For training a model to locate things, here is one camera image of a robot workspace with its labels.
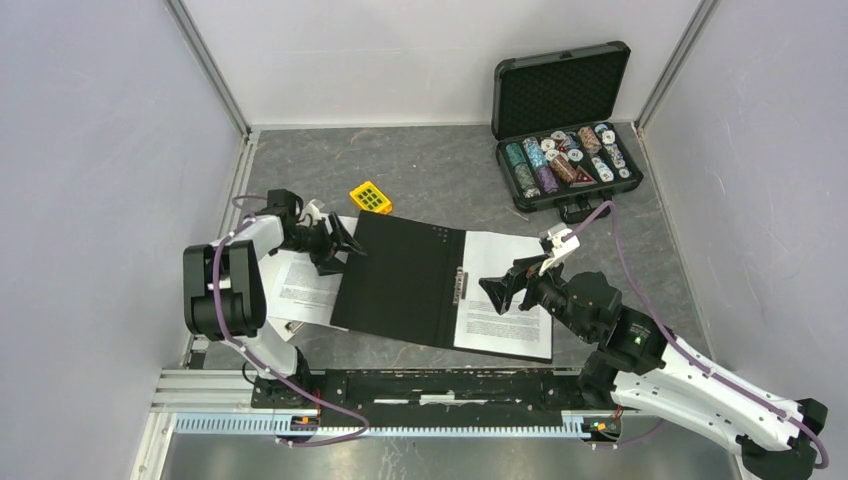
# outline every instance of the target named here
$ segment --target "white wall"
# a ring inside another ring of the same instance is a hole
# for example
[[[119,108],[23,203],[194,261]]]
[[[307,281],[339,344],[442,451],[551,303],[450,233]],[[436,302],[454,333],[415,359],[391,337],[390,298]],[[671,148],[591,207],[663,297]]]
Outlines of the white wall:
[[[647,129],[718,360],[830,408],[848,460],[848,7],[724,1]]]
[[[127,478],[238,135],[160,1],[0,3],[0,112],[0,478]]]
[[[633,50],[633,120],[697,0],[186,0],[254,125],[488,123],[505,58],[612,40]]]

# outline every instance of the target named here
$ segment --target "poker chip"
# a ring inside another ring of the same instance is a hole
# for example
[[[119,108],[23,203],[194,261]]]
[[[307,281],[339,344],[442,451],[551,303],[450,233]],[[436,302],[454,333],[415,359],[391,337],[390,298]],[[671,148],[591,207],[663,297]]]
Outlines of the poker chip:
[[[542,143],[539,144],[542,147],[543,152],[547,152],[548,150],[553,150],[556,148],[556,140],[553,138],[546,138],[542,140]]]
[[[598,169],[598,176],[601,177],[602,182],[611,182],[615,180],[615,175],[609,168]]]
[[[594,155],[601,149],[601,141],[598,140],[591,128],[583,127],[577,131],[577,135],[580,136],[580,143],[590,154]]]
[[[615,143],[615,132],[612,130],[604,130],[601,132],[601,141],[604,145],[612,145]]]
[[[569,150],[566,155],[568,156],[568,159],[572,162],[579,162],[580,160],[583,160],[583,152],[576,148],[572,148],[571,150]]]

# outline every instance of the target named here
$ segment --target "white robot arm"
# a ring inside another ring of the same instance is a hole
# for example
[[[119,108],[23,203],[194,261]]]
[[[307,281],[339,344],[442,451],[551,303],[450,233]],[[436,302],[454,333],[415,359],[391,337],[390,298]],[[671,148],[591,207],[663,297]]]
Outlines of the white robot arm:
[[[547,310],[586,343],[597,343],[579,378],[596,407],[619,405],[654,414],[697,432],[763,479],[808,478],[821,450],[817,435],[827,408],[758,388],[707,359],[662,323],[621,303],[602,273],[561,278],[563,261],[579,245],[565,225],[543,234],[545,254],[515,260],[500,278],[481,279],[496,311],[520,305]]]

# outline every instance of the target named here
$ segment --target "purple cable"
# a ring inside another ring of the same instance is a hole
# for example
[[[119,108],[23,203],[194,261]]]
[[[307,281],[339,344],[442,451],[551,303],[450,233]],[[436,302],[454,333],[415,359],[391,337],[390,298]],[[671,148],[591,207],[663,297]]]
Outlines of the purple cable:
[[[248,210],[246,208],[244,208],[241,204],[237,204],[235,201],[236,200],[242,200],[242,199],[248,199],[248,198],[257,199],[257,200],[265,199],[265,197],[261,197],[259,195],[240,195],[238,197],[233,198],[233,205],[236,208],[247,212]],[[365,433],[371,427],[371,423],[368,421],[367,418],[363,417],[362,415],[360,415],[360,414],[358,414],[354,411],[348,410],[344,407],[340,407],[338,405],[334,405],[332,403],[329,403],[325,400],[321,400],[320,398],[312,395],[311,393],[307,392],[306,390],[303,390],[297,384],[295,384],[291,380],[287,379],[286,377],[281,375],[276,370],[274,370],[271,367],[269,367],[268,365],[265,365],[264,363],[262,363],[262,361],[259,360],[258,358],[256,358],[256,356],[253,355],[253,353],[250,350],[248,350],[247,347],[245,347],[245,345],[243,343],[236,340],[230,334],[230,331],[227,328],[227,321],[224,319],[224,305],[223,305],[223,302],[221,301],[221,257],[224,254],[224,247],[227,245],[227,243],[229,243],[229,241],[232,240],[233,237],[235,237],[236,235],[238,235],[239,233],[241,233],[245,229],[247,229],[247,227],[249,227],[250,225],[253,225],[253,221],[256,217],[253,215],[253,212],[249,212],[248,216],[250,216],[251,220],[243,222],[238,227],[236,227],[236,229],[232,233],[228,234],[226,237],[221,239],[221,242],[218,243],[217,247],[215,247],[215,257],[212,259],[212,297],[214,298],[214,301],[215,301],[215,316],[218,319],[218,327],[221,329],[221,333],[224,336],[224,340],[232,343],[233,345],[236,346],[236,348],[241,350],[241,352],[244,353],[244,356],[248,360],[250,360],[251,363],[253,363],[253,365],[255,365],[256,367],[259,367],[259,369],[264,370],[267,373],[270,373],[271,375],[274,376],[274,378],[283,382],[283,384],[285,384],[287,387],[289,387],[290,389],[297,392],[302,397],[306,398],[307,400],[309,400],[311,402],[315,402],[318,405],[322,405],[324,407],[327,407],[330,410],[335,410],[335,411],[337,411],[341,414],[355,418],[355,419],[359,420],[360,422],[362,422],[362,424],[363,424],[362,428],[360,428],[359,430],[357,430],[353,433],[348,433],[348,434],[345,434],[345,435],[342,435],[342,436],[339,436],[339,437],[333,437],[333,438],[330,438],[330,439],[327,439],[327,440],[321,440],[321,441],[312,442],[312,443],[292,443],[292,442],[289,442],[290,447],[322,447],[322,446],[325,446],[325,445],[333,445],[335,443],[341,443],[341,442],[345,442],[345,441],[348,441],[348,440],[353,440],[354,438]]]
[[[697,358],[690,355],[689,352],[687,352],[686,350],[683,349],[683,347],[681,347],[680,345],[677,344],[677,341],[674,339],[674,336],[668,331],[668,329],[665,327],[665,324],[663,324],[662,320],[660,320],[659,313],[657,313],[657,310],[654,308],[654,305],[648,299],[648,296],[645,295],[645,293],[642,291],[642,289],[639,288],[639,284],[636,283],[636,279],[633,277],[633,273],[630,271],[630,267],[627,264],[627,260],[625,260],[625,258],[624,258],[624,249],[622,248],[621,236],[619,235],[619,232],[618,232],[618,208],[616,207],[616,205],[611,200],[607,200],[604,203],[600,204],[598,206],[598,208],[596,208],[595,211],[592,212],[592,214],[589,215],[589,217],[586,220],[583,221],[583,223],[578,225],[577,228],[572,230],[571,233],[562,237],[562,242],[565,243],[571,237],[576,236],[577,234],[582,232],[586,227],[589,226],[589,224],[594,222],[595,219],[598,218],[598,215],[600,215],[601,212],[603,212],[604,209],[606,209],[606,208],[609,208],[610,211],[612,212],[612,234],[613,234],[613,237],[615,238],[615,249],[618,252],[618,259],[621,261],[621,268],[624,270],[624,276],[627,277],[627,282],[630,283],[630,287],[633,289],[633,292],[636,294],[637,297],[639,297],[639,300],[648,309],[648,313],[651,314],[651,318],[653,318],[654,323],[656,323],[657,328],[659,329],[660,333],[662,333],[663,337],[665,337],[668,344],[671,345],[672,348],[674,348],[677,351],[677,353],[679,353],[681,356],[683,356],[683,358],[685,358],[690,364],[694,365],[696,368],[698,368],[698,370],[701,370],[701,372],[709,375],[710,369],[706,365],[704,365],[703,363],[698,361]],[[745,387],[742,387],[741,385],[735,384],[730,379],[722,376],[720,373],[713,374],[712,378],[716,379],[716,381],[724,384],[725,386],[727,386],[731,390],[734,390],[735,392],[739,393],[740,395],[744,396],[745,398],[753,401],[757,405],[760,405],[761,407],[767,409],[768,411],[777,415],[778,417],[785,418],[789,422],[790,425],[797,427],[799,430],[804,432],[804,434],[807,435],[808,437],[810,437],[810,440],[812,440],[813,443],[816,445],[816,448],[819,451],[819,455],[821,456],[821,463],[817,463],[815,465],[815,468],[820,469],[820,470],[827,468],[827,466],[830,464],[830,458],[827,455],[827,450],[824,448],[824,444],[819,439],[818,435],[816,435],[812,430],[810,430],[810,427],[804,425],[803,423],[801,423],[800,421],[798,421],[794,417],[787,418],[786,411],[784,411],[780,408],[777,408],[776,406],[772,405],[770,402],[760,398],[757,394],[749,391]]]
[[[665,419],[661,418],[660,421],[657,422],[656,425],[654,425],[654,428],[645,432],[644,435],[640,435],[636,438],[631,438],[630,440],[626,440],[624,442],[618,442],[618,443],[613,444],[613,445],[604,445],[604,444],[600,444],[600,443],[595,443],[595,444],[593,444],[592,448],[594,450],[618,450],[619,448],[629,447],[631,445],[636,445],[637,443],[642,443],[646,440],[650,440],[650,439],[656,437],[657,434],[659,434],[660,432],[663,431],[663,429],[665,428],[665,426],[667,424],[668,424],[668,422],[666,422]]]

